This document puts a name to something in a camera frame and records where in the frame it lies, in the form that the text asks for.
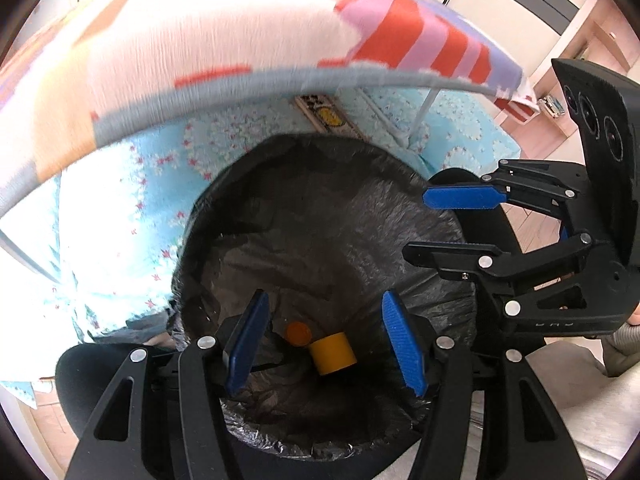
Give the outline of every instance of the yellow object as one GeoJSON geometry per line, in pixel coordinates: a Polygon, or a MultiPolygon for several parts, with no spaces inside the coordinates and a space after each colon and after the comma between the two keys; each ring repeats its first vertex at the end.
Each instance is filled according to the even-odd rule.
{"type": "Polygon", "coordinates": [[[337,372],[358,362],[344,332],[311,343],[309,352],[320,375],[337,372]]]}
{"type": "Polygon", "coordinates": [[[292,346],[306,346],[311,343],[311,329],[302,321],[293,321],[287,325],[284,337],[292,346]]]}
{"type": "Polygon", "coordinates": [[[318,115],[327,126],[342,126],[344,121],[331,108],[318,108],[318,115]]]}

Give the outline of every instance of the plastic bag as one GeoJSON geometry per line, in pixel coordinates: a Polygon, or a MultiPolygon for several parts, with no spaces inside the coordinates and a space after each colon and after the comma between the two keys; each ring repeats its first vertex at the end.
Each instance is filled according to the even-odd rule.
{"type": "MultiPolygon", "coordinates": [[[[174,274],[170,331],[182,346],[241,314],[256,288],[273,330],[309,325],[314,340],[345,332],[358,363],[321,377],[308,352],[254,372],[223,401],[228,430],[280,456],[336,460],[391,442],[426,418],[404,386],[382,324],[382,293],[439,333],[470,344],[471,283],[410,266],[410,240],[462,241],[448,211],[422,203],[428,183],[384,150],[356,139],[276,136],[231,165],[196,202],[174,274]]],[[[257,360],[278,362],[263,340],[257,360]]]]}

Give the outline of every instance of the blue gripper pad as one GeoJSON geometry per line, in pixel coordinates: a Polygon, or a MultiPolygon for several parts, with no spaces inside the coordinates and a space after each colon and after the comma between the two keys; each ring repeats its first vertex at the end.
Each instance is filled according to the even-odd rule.
{"type": "Polygon", "coordinates": [[[398,359],[404,384],[412,388],[416,396],[421,397],[428,386],[424,377],[424,353],[411,330],[407,316],[406,308],[398,295],[391,290],[386,291],[382,295],[382,321],[398,359]]]}
{"type": "Polygon", "coordinates": [[[246,383],[270,317],[269,296],[256,290],[225,347],[225,390],[229,395],[246,383]]]}
{"type": "Polygon", "coordinates": [[[433,186],[422,196],[431,209],[494,209],[507,202],[507,194],[494,186],[433,186]]]}

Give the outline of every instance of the yellow cylinder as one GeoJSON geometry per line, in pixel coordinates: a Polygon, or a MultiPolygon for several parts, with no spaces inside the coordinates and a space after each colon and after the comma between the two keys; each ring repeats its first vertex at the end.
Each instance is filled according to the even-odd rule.
{"type": "Polygon", "coordinates": [[[337,372],[358,362],[344,332],[323,337],[308,348],[320,375],[337,372]]]}

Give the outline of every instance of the orange cap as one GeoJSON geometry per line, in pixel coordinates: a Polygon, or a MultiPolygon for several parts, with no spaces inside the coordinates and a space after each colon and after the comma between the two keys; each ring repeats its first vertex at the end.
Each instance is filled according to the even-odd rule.
{"type": "Polygon", "coordinates": [[[285,339],[292,346],[307,346],[311,343],[311,329],[302,321],[292,321],[285,330],[285,339]]]}

